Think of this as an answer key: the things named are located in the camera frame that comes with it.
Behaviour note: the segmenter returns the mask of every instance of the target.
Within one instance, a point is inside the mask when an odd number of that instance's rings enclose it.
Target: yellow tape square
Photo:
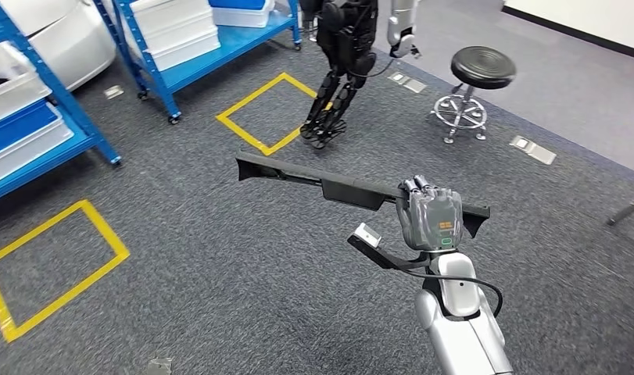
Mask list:
[[[237,125],[234,121],[229,119],[229,116],[231,116],[232,113],[241,109],[244,105],[250,103],[259,95],[268,91],[270,88],[272,88],[276,84],[279,84],[283,80],[286,80],[290,84],[296,86],[300,91],[308,94],[310,97],[312,98],[317,97],[317,93],[314,92],[311,88],[307,87],[305,84],[301,83],[294,77],[283,72],[283,73],[280,73],[279,76],[275,77],[273,80],[265,84],[264,86],[254,91],[252,94],[245,97],[240,102],[234,104],[231,108],[215,116],[216,119],[218,119],[221,123],[223,123],[229,129],[231,129],[231,131],[236,133],[239,137],[243,138],[246,142],[250,143],[252,146],[258,148],[259,151],[261,151],[265,156],[269,156],[270,154],[272,154],[273,152],[276,152],[280,148],[285,147],[286,145],[289,144],[289,142],[293,141],[294,138],[298,137],[298,135],[300,134],[300,127],[297,127],[296,129],[294,129],[294,131],[289,133],[286,137],[282,138],[278,143],[269,147],[269,146],[266,146],[263,142],[254,138],[250,133],[245,131],[243,128]],[[330,108],[330,106],[331,106],[331,103],[328,103],[328,106],[326,107],[326,109]]]
[[[7,342],[11,342],[19,338],[20,336],[31,330],[31,328],[36,327],[40,322],[47,319],[54,312],[56,312],[56,310],[60,309],[66,303],[70,302],[71,299],[75,298],[81,292],[92,286],[93,283],[95,283],[101,277],[105,276],[109,271],[118,266],[121,262],[123,262],[124,259],[126,259],[130,255],[124,243],[121,242],[119,237],[114,233],[105,219],[100,216],[95,207],[89,201],[82,200],[73,204],[71,207],[64,209],[58,215],[52,217],[50,220],[44,222],[39,227],[36,227],[31,232],[15,240],[12,244],[1,249],[0,260],[11,252],[17,250],[20,246],[26,244],[31,239],[43,233],[51,226],[57,224],[59,221],[66,219],[70,214],[75,213],[79,209],[84,212],[86,217],[91,221],[91,223],[93,223],[98,232],[103,236],[103,238],[105,238],[105,241],[107,241],[109,246],[114,251],[114,258],[107,262],[107,264],[96,270],[91,276],[82,280],[80,283],[72,287],[69,291],[64,293],[61,297],[57,298],[54,302],[47,305],[44,309],[42,309],[36,315],[32,316],[29,320],[20,324],[19,326],[17,326],[13,321],[13,317],[10,315],[8,306],[6,306],[3,295],[0,291],[0,329],[2,331],[4,339]]]

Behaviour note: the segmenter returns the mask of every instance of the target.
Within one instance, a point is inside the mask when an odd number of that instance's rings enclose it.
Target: stool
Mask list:
[[[487,111],[480,102],[471,97],[473,90],[505,88],[514,79],[517,68],[503,53],[488,47],[474,46],[456,53],[450,69],[462,83],[456,86],[450,95],[440,98],[434,104],[430,115],[436,115],[445,125],[452,128],[448,136],[443,138],[447,144],[454,142],[453,137],[458,129],[478,129],[475,137],[484,141]],[[464,95],[458,95],[457,92],[464,84],[468,85],[466,92]]]

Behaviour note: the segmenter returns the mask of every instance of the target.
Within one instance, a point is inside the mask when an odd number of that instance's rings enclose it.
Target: black cable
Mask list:
[[[496,296],[499,298],[499,303],[496,304],[496,308],[494,309],[494,317],[495,318],[500,314],[501,308],[503,307],[503,293],[501,293],[501,290],[497,286],[492,285],[492,284],[488,283],[487,281],[474,279],[473,277],[442,276],[442,275],[427,275],[427,274],[422,275],[422,274],[419,274],[419,273],[413,273],[413,272],[406,271],[406,270],[400,270],[400,271],[402,271],[402,272],[404,272],[406,274],[409,274],[409,275],[411,275],[413,277],[421,277],[423,279],[467,281],[469,283],[484,285],[484,286],[492,289],[496,293]]]
[[[381,74],[383,74],[383,72],[385,72],[386,70],[388,70],[388,68],[392,65],[392,63],[395,61],[396,59],[391,59],[390,62],[388,63],[388,65],[385,66],[385,68],[383,68],[382,71],[380,71],[379,73],[376,74],[371,74],[369,76],[364,76],[361,74],[356,74],[354,72],[352,72],[351,70],[347,70],[347,73],[351,74],[352,76],[356,76],[356,77],[360,77],[360,78],[372,78],[372,77],[376,77],[379,76]]]

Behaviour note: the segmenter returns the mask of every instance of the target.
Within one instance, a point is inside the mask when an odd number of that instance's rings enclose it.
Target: gray floor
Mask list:
[[[456,83],[450,58],[486,45],[517,64],[517,80],[478,95],[547,130],[634,170],[634,58],[502,13],[503,0],[423,0],[417,45],[405,59]],[[381,7],[375,46],[385,41],[389,6]]]
[[[423,119],[448,84],[397,67],[428,87],[418,95],[370,80],[331,147],[293,141],[273,157],[387,184],[424,173],[491,205],[493,218],[461,249],[505,293],[499,323],[517,373],[634,375],[634,215],[604,225],[634,198],[634,172],[493,105],[488,141],[445,145],[444,130]],[[176,375],[438,373],[413,311],[420,281],[346,244],[365,221],[409,256],[393,207],[368,212],[311,187],[236,181],[234,154],[256,150],[215,115],[280,72],[316,88],[325,70],[314,45],[263,45],[183,90],[176,127],[153,100],[136,99],[118,65],[79,90],[124,166],[84,155],[0,200],[0,248],[86,198],[131,255],[17,341],[0,334],[0,373],[143,374],[156,355],[174,357]],[[114,84],[126,92],[108,101]],[[309,103],[282,85],[235,120],[271,143]],[[555,163],[508,146],[517,133],[555,151]],[[1,261],[18,323],[112,255],[89,225],[69,218]]]

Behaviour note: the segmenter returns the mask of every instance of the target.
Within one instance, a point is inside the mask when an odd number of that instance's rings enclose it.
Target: humanoid robot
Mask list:
[[[392,0],[388,20],[390,56],[419,55],[414,46],[414,21],[418,0]],[[377,28],[378,0],[300,0],[304,30],[318,19],[317,43],[328,57],[331,70],[326,74],[310,114],[300,134],[315,148],[325,145],[344,132],[342,115],[367,80],[376,54],[371,51]],[[342,77],[346,82],[332,105],[328,104]]]

